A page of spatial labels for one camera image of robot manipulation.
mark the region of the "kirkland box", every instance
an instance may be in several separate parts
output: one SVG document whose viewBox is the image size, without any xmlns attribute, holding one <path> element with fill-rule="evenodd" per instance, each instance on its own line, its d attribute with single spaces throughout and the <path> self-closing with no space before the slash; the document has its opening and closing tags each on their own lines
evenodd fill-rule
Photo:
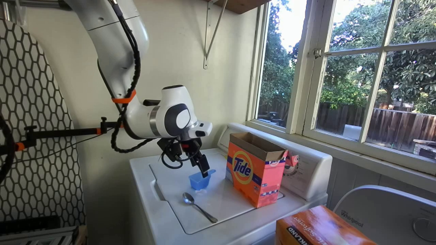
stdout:
<svg viewBox="0 0 436 245">
<path fill-rule="evenodd" d="M 232 133 L 226 178 L 255 207 L 277 201 L 288 151 L 251 133 Z"/>
<path fill-rule="evenodd" d="M 317 206 L 279 219 L 276 245 L 375 245 L 355 227 L 327 209 Z"/>
</svg>

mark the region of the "window latch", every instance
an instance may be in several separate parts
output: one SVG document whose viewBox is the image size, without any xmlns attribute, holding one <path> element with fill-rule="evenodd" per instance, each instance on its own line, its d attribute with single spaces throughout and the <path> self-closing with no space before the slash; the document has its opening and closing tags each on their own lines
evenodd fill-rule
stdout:
<svg viewBox="0 0 436 245">
<path fill-rule="evenodd" d="M 321 48 L 315 48 L 313 50 L 313 55 L 315 56 L 315 59 L 323 56 L 323 50 Z"/>
</svg>

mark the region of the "sky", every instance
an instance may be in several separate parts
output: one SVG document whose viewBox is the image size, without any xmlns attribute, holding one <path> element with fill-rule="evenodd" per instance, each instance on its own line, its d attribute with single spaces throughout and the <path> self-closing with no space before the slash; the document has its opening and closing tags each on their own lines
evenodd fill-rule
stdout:
<svg viewBox="0 0 436 245">
<path fill-rule="evenodd" d="M 273 4 L 277 4 L 278 0 L 272 0 Z M 333 21 L 338 23 L 344 20 L 359 3 L 367 5 L 373 3 L 374 0 L 337 0 L 334 12 Z M 287 11 L 284 7 L 280 8 L 279 12 L 279 31 L 282 33 L 282 45 L 287 51 L 292 51 L 293 46 L 300 40 L 303 32 L 303 22 L 306 12 L 305 0 L 289 0 L 288 7 L 291 11 Z"/>
</svg>

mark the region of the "window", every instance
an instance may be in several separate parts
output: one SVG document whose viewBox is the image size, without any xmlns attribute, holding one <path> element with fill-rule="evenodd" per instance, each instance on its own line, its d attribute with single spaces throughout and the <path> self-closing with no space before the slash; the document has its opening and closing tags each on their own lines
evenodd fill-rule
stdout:
<svg viewBox="0 0 436 245">
<path fill-rule="evenodd" d="M 269 4 L 257 119 L 282 128 L 288 119 L 305 10 L 302 0 Z"/>
<path fill-rule="evenodd" d="M 436 173 L 436 0 L 298 4 L 271 1 L 256 122 Z"/>
</svg>

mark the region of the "orange strap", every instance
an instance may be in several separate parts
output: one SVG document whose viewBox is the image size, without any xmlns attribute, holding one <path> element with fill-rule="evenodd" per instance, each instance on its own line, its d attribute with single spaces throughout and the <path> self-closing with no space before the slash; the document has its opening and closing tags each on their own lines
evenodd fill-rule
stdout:
<svg viewBox="0 0 436 245">
<path fill-rule="evenodd" d="M 15 143 L 15 145 L 17 146 L 16 151 L 22 151 L 26 148 L 26 147 L 24 147 L 24 144 L 22 142 Z"/>
<path fill-rule="evenodd" d="M 135 95 L 136 95 L 136 90 L 132 92 L 132 95 L 129 98 L 119 98 L 119 99 L 112 98 L 112 101 L 117 104 L 129 104 L 132 101 L 132 99 L 135 97 Z"/>
</svg>

